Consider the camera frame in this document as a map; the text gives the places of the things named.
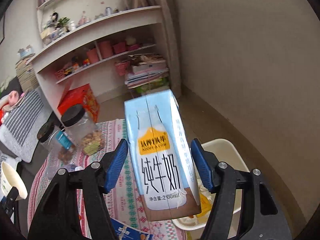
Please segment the blue milk carton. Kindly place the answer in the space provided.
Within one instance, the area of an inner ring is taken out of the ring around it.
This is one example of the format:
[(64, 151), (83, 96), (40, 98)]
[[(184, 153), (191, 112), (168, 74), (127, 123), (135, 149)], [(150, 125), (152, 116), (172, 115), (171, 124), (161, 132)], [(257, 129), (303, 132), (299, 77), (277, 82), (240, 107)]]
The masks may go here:
[(132, 167), (147, 219), (199, 214), (199, 186), (173, 92), (125, 101), (124, 108)]

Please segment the pink pig plush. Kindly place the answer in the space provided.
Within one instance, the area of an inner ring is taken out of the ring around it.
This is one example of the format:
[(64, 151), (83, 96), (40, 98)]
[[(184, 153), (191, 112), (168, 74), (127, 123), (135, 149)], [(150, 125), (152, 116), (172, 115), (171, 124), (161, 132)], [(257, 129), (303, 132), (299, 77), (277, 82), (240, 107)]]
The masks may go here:
[(8, 95), (1, 98), (1, 110), (10, 111), (22, 101), (24, 95), (25, 92), (20, 94), (18, 91), (12, 90)]

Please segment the jar with brown nuts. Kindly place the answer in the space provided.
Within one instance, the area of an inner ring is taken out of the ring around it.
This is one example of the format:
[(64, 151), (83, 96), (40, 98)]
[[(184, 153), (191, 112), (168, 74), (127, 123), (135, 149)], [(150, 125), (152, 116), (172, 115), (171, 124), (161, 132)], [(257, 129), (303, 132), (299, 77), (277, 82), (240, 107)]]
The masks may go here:
[(53, 122), (46, 122), (37, 133), (38, 141), (63, 164), (67, 165), (76, 153), (76, 146)]

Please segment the blue tissue packet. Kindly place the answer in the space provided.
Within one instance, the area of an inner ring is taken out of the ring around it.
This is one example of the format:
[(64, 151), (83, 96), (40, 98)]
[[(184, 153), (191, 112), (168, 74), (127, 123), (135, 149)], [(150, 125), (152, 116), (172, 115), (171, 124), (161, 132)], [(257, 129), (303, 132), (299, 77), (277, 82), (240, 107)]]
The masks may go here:
[(122, 240), (129, 240), (129, 239), (130, 240), (152, 240), (153, 239), (153, 234), (130, 227), (116, 219), (111, 218), (111, 222), (119, 239), (122, 239)]

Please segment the jar with pistachios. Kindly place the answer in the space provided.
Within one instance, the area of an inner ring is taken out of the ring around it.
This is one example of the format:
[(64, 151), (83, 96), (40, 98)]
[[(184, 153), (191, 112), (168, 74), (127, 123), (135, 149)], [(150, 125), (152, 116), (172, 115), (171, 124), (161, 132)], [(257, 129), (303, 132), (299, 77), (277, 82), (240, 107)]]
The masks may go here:
[(93, 155), (105, 146), (101, 130), (81, 104), (69, 107), (61, 116), (67, 134), (83, 154)]

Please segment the pile of papers and books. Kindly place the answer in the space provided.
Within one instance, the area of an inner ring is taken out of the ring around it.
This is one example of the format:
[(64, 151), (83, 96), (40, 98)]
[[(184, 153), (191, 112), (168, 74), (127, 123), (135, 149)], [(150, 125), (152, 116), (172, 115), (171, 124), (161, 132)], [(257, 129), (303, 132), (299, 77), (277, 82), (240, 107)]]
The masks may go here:
[(170, 70), (162, 55), (132, 54), (123, 63), (124, 83), (128, 89), (142, 94), (149, 90), (169, 87)]

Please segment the yellow snack wrapper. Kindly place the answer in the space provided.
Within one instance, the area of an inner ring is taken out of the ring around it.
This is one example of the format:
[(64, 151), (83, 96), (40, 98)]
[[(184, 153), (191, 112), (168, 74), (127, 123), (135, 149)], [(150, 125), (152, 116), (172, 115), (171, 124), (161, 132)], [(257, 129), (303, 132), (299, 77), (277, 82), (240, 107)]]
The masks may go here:
[(211, 208), (212, 208), (212, 204), (210, 203), (210, 201), (208, 200), (208, 198), (203, 195), (202, 193), (200, 194), (200, 203), (201, 203), (201, 213), (199, 213), (197, 215), (197, 217), (202, 217), (205, 214), (207, 214)]

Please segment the pink basket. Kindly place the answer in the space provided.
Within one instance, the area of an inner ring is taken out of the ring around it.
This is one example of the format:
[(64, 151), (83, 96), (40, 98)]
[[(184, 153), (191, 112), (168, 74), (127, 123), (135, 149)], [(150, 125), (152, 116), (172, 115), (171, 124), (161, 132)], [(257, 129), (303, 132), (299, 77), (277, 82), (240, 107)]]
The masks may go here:
[(114, 65), (116, 67), (116, 72), (120, 76), (124, 76), (127, 74), (128, 68), (130, 66), (130, 62), (125, 60), (125, 61), (121, 61), (121, 62), (116, 62)]

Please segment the white bookshelf unit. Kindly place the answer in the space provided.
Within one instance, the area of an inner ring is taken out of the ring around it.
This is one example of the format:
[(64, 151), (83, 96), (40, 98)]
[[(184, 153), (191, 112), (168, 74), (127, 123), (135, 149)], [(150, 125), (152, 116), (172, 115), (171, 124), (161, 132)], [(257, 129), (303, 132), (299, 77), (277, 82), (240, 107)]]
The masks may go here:
[[(177, 42), (167, 0), (46, 0), (39, 16), (59, 16), (69, 29), (43, 37), (44, 48), (31, 58), (39, 85), (52, 110), (70, 90), (90, 84), (98, 101), (125, 94), (115, 63), (133, 53), (158, 53), (170, 70), (170, 88), (181, 94)], [(90, 64), (86, 52), (97, 49)]]

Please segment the red gift box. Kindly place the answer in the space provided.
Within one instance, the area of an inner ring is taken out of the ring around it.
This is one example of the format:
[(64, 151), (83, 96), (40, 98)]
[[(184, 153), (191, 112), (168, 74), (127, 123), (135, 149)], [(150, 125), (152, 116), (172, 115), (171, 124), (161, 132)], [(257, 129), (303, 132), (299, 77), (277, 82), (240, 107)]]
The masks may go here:
[(69, 90), (61, 99), (57, 110), (63, 115), (70, 107), (81, 104), (94, 122), (97, 122), (100, 105), (97, 102), (90, 84)]

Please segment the pink storage bucket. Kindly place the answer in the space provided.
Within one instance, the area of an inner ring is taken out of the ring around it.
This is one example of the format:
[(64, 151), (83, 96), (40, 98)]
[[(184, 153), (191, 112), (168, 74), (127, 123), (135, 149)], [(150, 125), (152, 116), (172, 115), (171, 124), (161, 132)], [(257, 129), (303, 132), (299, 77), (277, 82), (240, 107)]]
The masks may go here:
[(97, 49), (96, 49), (96, 48), (93, 48), (93, 49), (91, 49), (91, 50), (88, 50), (88, 51), (86, 52), (86, 54), (87, 54), (87, 58), (88, 58), (90, 64), (94, 64), (94, 63), (97, 63), (97, 62), (100, 61), (99, 56), (98, 56), (98, 52), (97, 52)]

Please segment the striped grey sofa cover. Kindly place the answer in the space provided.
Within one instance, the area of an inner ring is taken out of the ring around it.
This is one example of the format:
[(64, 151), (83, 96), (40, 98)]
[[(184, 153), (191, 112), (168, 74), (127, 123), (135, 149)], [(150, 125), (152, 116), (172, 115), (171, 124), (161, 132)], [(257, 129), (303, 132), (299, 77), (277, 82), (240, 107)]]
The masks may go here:
[(40, 87), (25, 94), (22, 103), (9, 112), (1, 125), (5, 153), (29, 163), (38, 144), (37, 133), (52, 113)]

